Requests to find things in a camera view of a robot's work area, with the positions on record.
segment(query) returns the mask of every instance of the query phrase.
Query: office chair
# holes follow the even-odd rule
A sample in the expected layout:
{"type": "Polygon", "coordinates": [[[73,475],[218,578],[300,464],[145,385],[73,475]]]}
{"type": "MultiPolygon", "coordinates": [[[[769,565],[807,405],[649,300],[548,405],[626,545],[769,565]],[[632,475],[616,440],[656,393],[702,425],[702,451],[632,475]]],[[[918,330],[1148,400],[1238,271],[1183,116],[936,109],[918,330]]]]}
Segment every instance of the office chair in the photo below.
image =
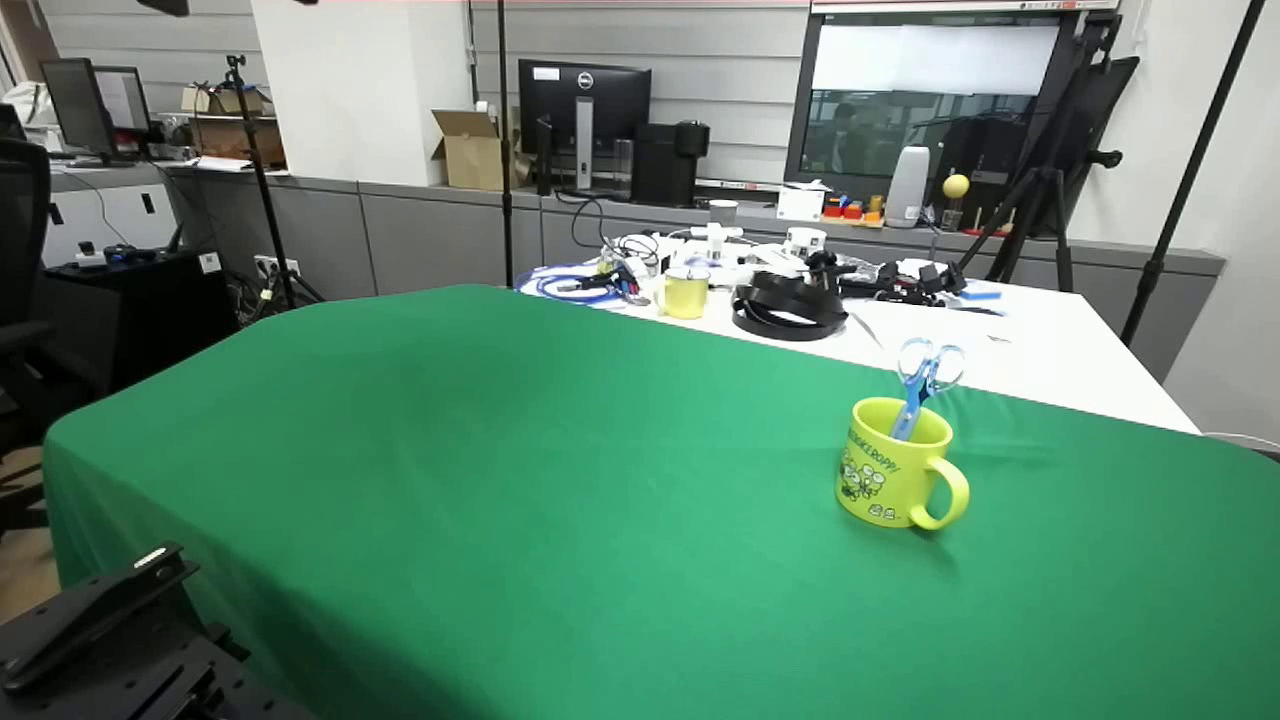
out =
{"type": "MultiPolygon", "coordinates": [[[[31,418],[37,436],[79,400],[39,370],[39,345],[51,325],[31,320],[48,227],[48,150],[0,138],[0,393],[31,418]]],[[[0,530],[46,525],[46,487],[13,487],[0,475],[0,530]]]]}

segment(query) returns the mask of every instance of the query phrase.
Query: white table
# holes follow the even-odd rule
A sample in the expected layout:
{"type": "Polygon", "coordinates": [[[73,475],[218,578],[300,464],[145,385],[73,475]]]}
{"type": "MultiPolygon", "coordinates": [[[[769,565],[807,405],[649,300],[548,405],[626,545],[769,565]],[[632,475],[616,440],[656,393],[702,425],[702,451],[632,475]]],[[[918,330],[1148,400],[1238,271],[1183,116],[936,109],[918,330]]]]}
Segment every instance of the white table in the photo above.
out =
{"type": "Polygon", "coordinates": [[[997,287],[1005,292],[1005,315],[848,300],[848,325],[813,345],[741,330],[729,292],[712,292],[703,320],[668,320],[640,302],[597,308],[873,369],[896,369],[906,338],[947,338],[966,349],[966,388],[1201,430],[1085,297],[1016,284],[997,287]]]}

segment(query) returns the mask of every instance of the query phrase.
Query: green cloth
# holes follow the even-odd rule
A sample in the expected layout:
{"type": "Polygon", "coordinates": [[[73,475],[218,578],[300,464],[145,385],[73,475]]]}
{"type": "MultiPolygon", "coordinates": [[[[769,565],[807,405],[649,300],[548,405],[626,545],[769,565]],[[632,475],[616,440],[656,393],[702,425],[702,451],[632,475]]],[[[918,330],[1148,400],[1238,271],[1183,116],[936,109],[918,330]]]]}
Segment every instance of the green cloth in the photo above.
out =
{"type": "Polygon", "coordinates": [[[1268,458],[958,388],[978,500],[886,530],[835,458],[896,393],[497,287],[326,302],[57,425],[57,556],[179,545],[321,717],[1280,713],[1268,458]]]}

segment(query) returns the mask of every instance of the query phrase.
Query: stand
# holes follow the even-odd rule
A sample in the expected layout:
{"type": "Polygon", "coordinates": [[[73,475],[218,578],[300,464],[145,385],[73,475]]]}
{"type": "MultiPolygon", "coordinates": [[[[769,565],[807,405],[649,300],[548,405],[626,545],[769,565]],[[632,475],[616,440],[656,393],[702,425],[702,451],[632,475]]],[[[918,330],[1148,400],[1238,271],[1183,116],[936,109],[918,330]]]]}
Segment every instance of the stand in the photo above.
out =
{"type": "Polygon", "coordinates": [[[289,271],[289,253],[284,253],[284,239],[282,239],[282,220],[278,220],[278,204],[274,204],[274,183],[267,183],[267,171],[263,171],[263,156],[259,156],[259,146],[257,146],[257,129],[254,129],[254,116],[250,116],[250,90],[245,90],[240,62],[245,62],[245,54],[228,54],[228,78],[231,78],[238,100],[240,100],[240,123],[245,123],[245,138],[250,138],[250,162],[254,162],[257,194],[263,199],[263,215],[267,215],[267,232],[274,232],[274,253],[278,253],[278,268],[282,268],[282,271],[278,271],[278,284],[282,284],[284,308],[296,308],[291,271],[289,271]]]}
{"type": "Polygon", "coordinates": [[[1076,62],[1067,73],[1067,88],[1061,90],[1049,129],[1031,143],[1025,169],[1016,171],[1016,183],[1005,193],[1005,199],[984,215],[980,234],[974,246],[961,255],[961,271],[980,255],[980,246],[1020,210],[1012,232],[1005,234],[989,281],[1009,284],[1028,232],[1046,222],[1049,210],[1055,210],[1055,287],[1074,292],[1076,271],[1074,271],[1074,242],[1067,242],[1067,179],[1085,176],[1088,162],[1116,169],[1124,156],[1119,150],[1098,150],[1094,143],[1082,143],[1082,123],[1088,123],[1088,84],[1094,84],[1094,54],[1112,59],[1116,42],[1116,18],[1102,30],[1088,30],[1088,13],[1082,14],[1082,30],[1074,38],[1076,62]]]}
{"type": "Polygon", "coordinates": [[[510,95],[510,0],[497,0],[497,84],[502,84],[502,150],[504,150],[504,281],[518,287],[518,227],[514,227],[514,95],[510,95]]]}
{"type": "Polygon", "coordinates": [[[576,193],[591,193],[591,176],[597,176],[597,100],[591,95],[576,95],[576,162],[573,162],[573,176],[576,176],[576,193]]]}
{"type": "Polygon", "coordinates": [[[1229,54],[1229,67],[1225,67],[1225,74],[1222,74],[1222,84],[1215,84],[1215,90],[1212,90],[1212,102],[1207,102],[1207,116],[1204,116],[1204,123],[1201,123],[1198,146],[1193,146],[1193,156],[1190,156],[1183,179],[1176,183],[1176,194],[1171,194],[1171,207],[1168,207],[1168,215],[1166,215],[1160,239],[1158,239],[1153,259],[1148,259],[1148,268],[1146,268],[1146,275],[1141,275],[1141,284],[1136,284],[1136,300],[1134,300],[1129,320],[1124,320],[1124,330],[1119,330],[1124,345],[1136,338],[1136,326],[1146,325],[1146,310],[1148,310],[1148,302],[1153,302],[1153,297],[1158,297],[1158,284],[1160,284],[1160,271],[1166,271],[1166,255],[1168,255],[1171,234],[1176,234],[1176,227],[1182,227],[1182,220],[1183,220],[1183,207],[1190,207],[1193,186],[1198,186],[1198,179],[1201,179],[1201,162],[1204,162],[1207,143],[1212,143],[1212,135],[1215,135],[1215,123],[1222,123],[1222,116],[1225,116],[1225,109],[1229,109],[1238,73],[1241,73],[1241,62],[1245,62],[1245,52],[1249,52],[1249,42],[1251,42],[1251,30],[1257,30],[1257,18],[1263,14],[1263,7],[1268,7],[1268,0],[1249,0],[1249,13],[1245,13],[1245,18],[1241,18],[1241,30],[1238,30],[1238,42],[1232,42],[1232,54],[1229,54]]]}

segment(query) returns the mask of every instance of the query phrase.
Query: window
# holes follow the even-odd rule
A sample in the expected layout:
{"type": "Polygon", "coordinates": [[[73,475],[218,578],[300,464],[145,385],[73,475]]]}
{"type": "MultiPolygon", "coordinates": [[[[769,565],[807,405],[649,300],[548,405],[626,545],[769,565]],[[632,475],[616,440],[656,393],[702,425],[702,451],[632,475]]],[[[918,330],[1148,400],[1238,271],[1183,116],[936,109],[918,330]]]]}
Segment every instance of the window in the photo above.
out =
{"type": "Polygon", "coordinates": [[[954,169],[1005,183],[1055,37],[1055,14],[815,14],[790,176],[867,199],[918,143],[928,186],[954,169]]]}

